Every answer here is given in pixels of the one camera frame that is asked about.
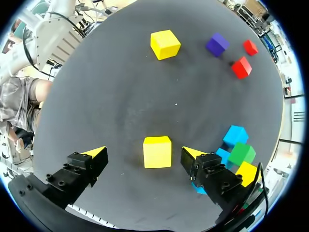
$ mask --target black table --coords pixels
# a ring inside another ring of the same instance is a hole
[[[170,29],[182,43],[158,61],[150,33]],[[230,48],[215,58],[204,45],[215,32]],[[250,57],[251,39],[259,54]],[[246,56],[253,70],[238,80],[229,63]],[[76,205],[120,228],[197,232],[220,207],[192,188],[181,147],[216,151],[230,125],[244,126],[267,165],[281,125],[280,76],[255,33],[216,0],[139,0],[108,18],[76,49],[44,104],[34,146],[35,174],[62,167],[73,151],[107,146],[109,164]],[[142,143],[169,136],[172,167],[144,169]]]

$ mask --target red cube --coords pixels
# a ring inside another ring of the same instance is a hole
[[[234,71],[238,79],[244,79],[249,76],[252,71],[252,67],[249,64],[248,60],[245,57],[242,57],[240,60],[236,61],[232,65],[232,70]]]
[[[254,56],[255,54],[258,53],[258,50],[256,48],[256,45],[251,41],[251,40],[247,40],[243,46],[245,47],[246,52],[250,55],[250,56]]]

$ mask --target hand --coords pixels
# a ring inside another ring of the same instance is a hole
[[[16,146],[16,151],[17,151],[18,153],[21,153],[22,149],[24,149],[24,146],[25,146],[25,145],[24,145],[23,139],[18,139],[18,140],[16,141],[15,146]]]

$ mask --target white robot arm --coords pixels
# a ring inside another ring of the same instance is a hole
[[[73,24],[83,18],[75,15],[75,0],[53,0],[47,12],[61,14]],[[62,16],[46,13],[42,18],[27,9],[19,15],[27,29],[32,31],[25,43],[33,63],[37,64],[40,71],[48,59],[63,64],[82,41],[82,37],[72,29],[72,24]],[[0,65],[0,85],[30,65],[22,43],[5,54],[4,58]]]

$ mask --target green cube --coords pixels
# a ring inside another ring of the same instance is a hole
[[[236,143],[233,148],[228,161],[233,164],[240,166],[242,162],[246,161],[247,163],[252,163],[255,157],[255,150],[251,145]]]

